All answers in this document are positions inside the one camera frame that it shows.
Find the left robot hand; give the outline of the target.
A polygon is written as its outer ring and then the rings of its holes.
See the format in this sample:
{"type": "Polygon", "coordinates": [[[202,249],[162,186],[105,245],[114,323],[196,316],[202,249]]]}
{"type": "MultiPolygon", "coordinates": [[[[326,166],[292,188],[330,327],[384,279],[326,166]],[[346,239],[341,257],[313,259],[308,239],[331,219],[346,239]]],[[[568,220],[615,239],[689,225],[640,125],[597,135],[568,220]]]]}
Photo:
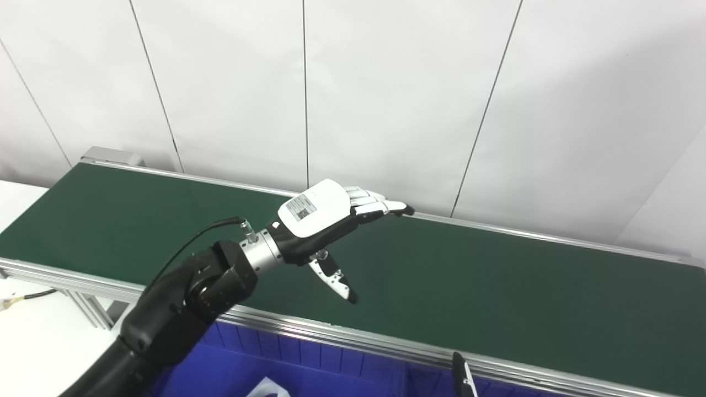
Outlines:
{"type": "Polygon", "coordinates": [[[359,297],[328,252],[333,242],[387,214],[413,216],[413,207],[359,186],[344,187],[324,179],[282,204],[266,228],[275,259],[306,266],[342,299],[356,304],[359,297]]]}

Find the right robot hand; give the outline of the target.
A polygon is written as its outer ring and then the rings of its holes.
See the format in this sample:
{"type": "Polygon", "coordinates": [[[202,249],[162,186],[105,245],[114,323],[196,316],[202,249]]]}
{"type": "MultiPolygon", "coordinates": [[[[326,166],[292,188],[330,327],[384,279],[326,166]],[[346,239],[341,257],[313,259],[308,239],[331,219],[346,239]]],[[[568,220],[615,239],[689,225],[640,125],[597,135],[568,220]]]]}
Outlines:
{"type": "Polygon", "coordinates": [[[470,366],[467,360],[456,351],[452,354],[451,373],[457,396],[478,397],[470,366]]]}

